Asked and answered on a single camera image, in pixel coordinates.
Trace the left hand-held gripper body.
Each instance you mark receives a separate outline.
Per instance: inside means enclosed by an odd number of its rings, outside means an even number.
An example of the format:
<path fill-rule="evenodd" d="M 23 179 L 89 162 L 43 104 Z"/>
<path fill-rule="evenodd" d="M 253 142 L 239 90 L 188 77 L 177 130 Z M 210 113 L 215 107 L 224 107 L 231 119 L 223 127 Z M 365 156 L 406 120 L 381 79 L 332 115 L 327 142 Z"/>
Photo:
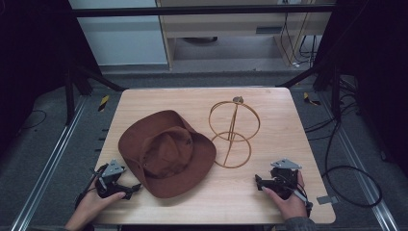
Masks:
<path fill-rule="evenodd" d="M 125 193 L 123 198 L 127 200 L 132 197 L 132 188 L 117 183 L 124 170 L 125 167 L 122 167 L 115 159 L 98 170 L 95 188 L 100 197 L 107 198 L 115 193 Z"/>

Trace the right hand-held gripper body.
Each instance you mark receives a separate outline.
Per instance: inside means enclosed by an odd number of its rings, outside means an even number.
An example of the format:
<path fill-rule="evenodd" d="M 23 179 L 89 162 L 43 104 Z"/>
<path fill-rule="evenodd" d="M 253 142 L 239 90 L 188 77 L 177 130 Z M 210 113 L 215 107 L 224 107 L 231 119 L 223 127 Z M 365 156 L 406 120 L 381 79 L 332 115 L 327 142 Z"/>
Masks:
<path fill-rule="evenodd" d="M 270 165 L 272 166 L 270 174 L 275 184 L 273 190 L 282 199 L 288 199 L 293 191 L 297 189 L 297 174 L 302 166 L 287 158 L 272 162 Z"/>

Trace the brown felt cowboy hat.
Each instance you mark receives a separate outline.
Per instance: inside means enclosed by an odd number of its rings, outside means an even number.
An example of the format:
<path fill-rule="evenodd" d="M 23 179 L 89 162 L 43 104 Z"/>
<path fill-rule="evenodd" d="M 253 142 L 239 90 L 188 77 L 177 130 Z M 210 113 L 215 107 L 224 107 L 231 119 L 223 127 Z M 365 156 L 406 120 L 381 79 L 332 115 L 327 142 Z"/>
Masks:
<path fill-rule="evenodd" d="M 158 198 L 172 198 L 197 186 L 217 156 L 212 141 L 171 110 L 131 125 L 120 137 L 118 150 L 141 184 Z"/>

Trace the person's right hand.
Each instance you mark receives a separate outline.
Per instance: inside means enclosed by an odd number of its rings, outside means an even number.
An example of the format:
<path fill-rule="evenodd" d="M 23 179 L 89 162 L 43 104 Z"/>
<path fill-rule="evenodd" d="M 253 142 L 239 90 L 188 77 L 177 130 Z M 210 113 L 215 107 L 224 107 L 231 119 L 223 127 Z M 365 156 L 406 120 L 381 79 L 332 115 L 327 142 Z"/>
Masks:
<path fill-rule="evenodd" d="M 308 217 L 305 202 L 294 193 L 288 199 L 284 200 L 269 188 L 262 187 L 262 191 L 277 206 L 283 220 Z"/>

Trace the person's left hand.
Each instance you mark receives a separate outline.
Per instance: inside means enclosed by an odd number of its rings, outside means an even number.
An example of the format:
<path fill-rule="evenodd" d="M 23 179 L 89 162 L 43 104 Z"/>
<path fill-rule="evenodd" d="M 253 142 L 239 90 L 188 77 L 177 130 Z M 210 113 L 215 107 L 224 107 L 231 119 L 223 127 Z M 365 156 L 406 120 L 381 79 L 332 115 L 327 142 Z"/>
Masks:
<path fill-rule="evenodd" d="M 91 183 L 87 193 L 75 209 L 69 220 L 93 221 L 105 208 L 119 201 L 125 195 L 124 192 L 115 193 L 107 198 L 101 198 Z"/>

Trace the grey tape piece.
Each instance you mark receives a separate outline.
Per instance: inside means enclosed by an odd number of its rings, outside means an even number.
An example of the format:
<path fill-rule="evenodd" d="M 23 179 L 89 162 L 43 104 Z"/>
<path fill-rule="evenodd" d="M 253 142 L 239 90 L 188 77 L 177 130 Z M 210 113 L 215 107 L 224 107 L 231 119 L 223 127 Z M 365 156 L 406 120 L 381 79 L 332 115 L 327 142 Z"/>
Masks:
<path fill-rule="evenodd" d="M 317 198 L 317 201 L 319 203 L 319 205 L 323 205 L 323 204 L 336 204 L 339 202 L 339 198 L 337 196 L 330 196 L 330 195 L 326 195 L 326 196 L 320 196 Z"/>

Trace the yellow black tape strip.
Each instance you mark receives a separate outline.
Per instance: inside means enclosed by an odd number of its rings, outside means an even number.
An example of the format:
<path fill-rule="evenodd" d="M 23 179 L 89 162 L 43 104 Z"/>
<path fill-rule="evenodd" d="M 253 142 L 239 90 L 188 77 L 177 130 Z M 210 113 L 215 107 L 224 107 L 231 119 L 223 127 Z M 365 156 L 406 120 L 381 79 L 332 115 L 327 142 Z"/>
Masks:
<path fill-rule="evenodd" d="M 319 106 L 321 105 L 320 101 L 318 100 L 312 100 L 309 96 L 308 92 L 303 92 L 303 100 L 305 103 L 309 103 L 311 105 Z"/>
<path fill-rule="evenodd" d="M 97 110 L 98 112 L 103 112 L 104 111 L 104 109 L 105 109 L 105 107 L 106 107 L 106 105 L 107 105 L 107 103 L 109 101 L 109 98 L 110 98 L 109 95 L 104 95 L 102 97 L 101 102 L 100 102 L 99 107 L 98 107 L 98 110 Z"/>

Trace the black stand leg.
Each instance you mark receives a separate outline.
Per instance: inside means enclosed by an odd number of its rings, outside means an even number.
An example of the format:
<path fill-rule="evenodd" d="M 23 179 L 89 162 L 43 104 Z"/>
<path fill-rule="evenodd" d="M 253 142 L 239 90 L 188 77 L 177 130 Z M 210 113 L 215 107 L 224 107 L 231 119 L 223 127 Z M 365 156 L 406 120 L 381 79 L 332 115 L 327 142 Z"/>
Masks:
<path fill-rule="evenodd" d="M 313 89 L 316 91 L 325 90 L 328 86 L 331 86 L 331 113 L 337 120 L 341 120 L 341 108 L 340 108 L 340 73 L 335 64 L 314 64 L 309 69 L 296 75 L 291 80 L 276 85 L 277 88 L 291 88 L 296 83 L 317 74 Z"/>
<path fill-rule="evenodd" d="M 74 87 L 77 88 L 81 95 L 90 95 L 93 88 L 89 83 L 89 79 L 94 80 L 111 90 L 125 91 L 124 87 L 109 81 L 101 74 L 93 72 L 84 66 L 70 65 L 64 74 L 66 125 L 69 125 L 75 116 Z"/>

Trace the white cabinet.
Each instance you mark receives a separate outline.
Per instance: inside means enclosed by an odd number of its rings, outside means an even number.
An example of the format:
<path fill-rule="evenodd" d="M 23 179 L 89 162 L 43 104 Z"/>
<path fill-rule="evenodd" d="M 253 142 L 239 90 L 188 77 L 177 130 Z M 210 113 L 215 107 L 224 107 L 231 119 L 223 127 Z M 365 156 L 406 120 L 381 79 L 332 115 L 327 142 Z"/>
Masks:
<path fill-rule="evenodd" d="M 155 8 L 155 0 L 68 0 L 73 10 Z M 167 64 L 159 18 L 153 16 L 78 19 L 100 66 Z"/>

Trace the black curtain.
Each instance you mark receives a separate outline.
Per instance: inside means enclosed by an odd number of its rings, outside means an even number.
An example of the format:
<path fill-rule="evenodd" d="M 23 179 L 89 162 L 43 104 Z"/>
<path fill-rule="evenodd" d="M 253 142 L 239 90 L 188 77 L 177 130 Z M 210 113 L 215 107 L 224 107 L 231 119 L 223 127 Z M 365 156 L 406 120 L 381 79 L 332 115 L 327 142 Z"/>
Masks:
<path fill-rule="evenodd" d="M 0 0 L 0 157 L 36 99 L 64 85 L 57 39 L 77 65 L 100 72 L 78 20 L 48 14 L 71 9 L 68 0 Z"/>
<path fill-rule="evenodd" d="M 336 0 L 316 62 L 342 34 L 339 68 L 357 78 L 357 98 L 386 159 L 408 177 L 408 0 Z"/>

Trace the light wooden desk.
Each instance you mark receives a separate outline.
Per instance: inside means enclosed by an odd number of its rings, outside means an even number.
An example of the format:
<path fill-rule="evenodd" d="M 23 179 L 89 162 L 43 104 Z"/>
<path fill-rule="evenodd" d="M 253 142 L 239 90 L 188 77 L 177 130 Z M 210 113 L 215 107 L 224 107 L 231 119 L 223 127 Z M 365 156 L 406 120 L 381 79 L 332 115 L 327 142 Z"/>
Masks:
<path fill-rule="evenodd" d="M 159 7 L 301 5 L 329 4 L 336 0 L 155 0 Z M 331 13 L 249 13 L 162 15 L 162 34 L 169 65 L 173 65 L 175 44 L 182 38 L 269 36 L 278 44 L 285 64 L 300 56 L 306 36 L 324 34 Z"/>

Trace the aluminium floor rail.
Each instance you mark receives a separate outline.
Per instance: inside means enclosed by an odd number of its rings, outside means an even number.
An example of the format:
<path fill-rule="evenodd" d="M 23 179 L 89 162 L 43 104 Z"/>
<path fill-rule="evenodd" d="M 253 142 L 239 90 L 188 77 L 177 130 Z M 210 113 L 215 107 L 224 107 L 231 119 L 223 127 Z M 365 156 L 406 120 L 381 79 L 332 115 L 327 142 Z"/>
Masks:
<path fill-rule="evenodd" d="M 354 202 L 353 205 L 359 208 L 365 208 L 372 210 L 379 226 L 382 231 L 400 231 L 391 211 L 389 210 L 386 202 L 383 199 L 383 191 L 381 190 L 377 181 L 369 174 L 366 170 L 363 162 L 358 157 L 356 149 L 354 148 L 349 135 L 346 133 L 339 119 L 342 115 L 334 115 L 331 110 L 331 104 L 326 93 L 318 93 L 322 107 L 325 109 L 329 118 L 334 121 L 333 130 L 331 132 L 329 142 L 324 154 L 324 176 L 327 182 L 330 183 L 329 174 L 331 171 L 336 169 L 350 169 L 354 172 L 357 182 L 364 194 L 367 205 L 362 202 Z M 344 149 L 344 154 L 347 159 L 347 165 L 345 166 L 328 166 L 329 151 L 332 145 L 332 140 L 337 137 L 342 148 Z"/>
<path fill-rule="evenodd" d="M 83 114 L 88 98 L 86 96 L 80 96 L 78 103 L 74 108 L 74 116 L 69 123 L 64 127 L 57 143 L 55 144 L 53 151 L 50 154 L 44 168 L 36 184 L 34 185 L 31 193 L 26 199 L 24 206 L 20 210 L 18 216 L 13 221 L 10 231 L 26 231 L 33 215 L 35 214 L 39 203 L 41 202 L 49 182 L 54 175 L 54 172 L 64 154 L 64 151 L 72 137 L 72 134 Z"/>

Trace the black metal frame bar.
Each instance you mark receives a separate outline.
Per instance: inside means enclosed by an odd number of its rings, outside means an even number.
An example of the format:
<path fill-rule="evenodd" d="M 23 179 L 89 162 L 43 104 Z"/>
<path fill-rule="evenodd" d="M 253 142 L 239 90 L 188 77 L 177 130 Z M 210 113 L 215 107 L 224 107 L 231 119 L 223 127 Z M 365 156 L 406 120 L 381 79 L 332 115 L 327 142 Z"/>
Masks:
<path fill-rule="evenodd" d="M 333 12 L 336 4 L 308 5 L 231 5 L 159 8 L 81 9 L 69 13 L 76 17 L 103 16 L 150 16 L 150 15 L 196 15 L 237 13 L 326 13 Z"/>

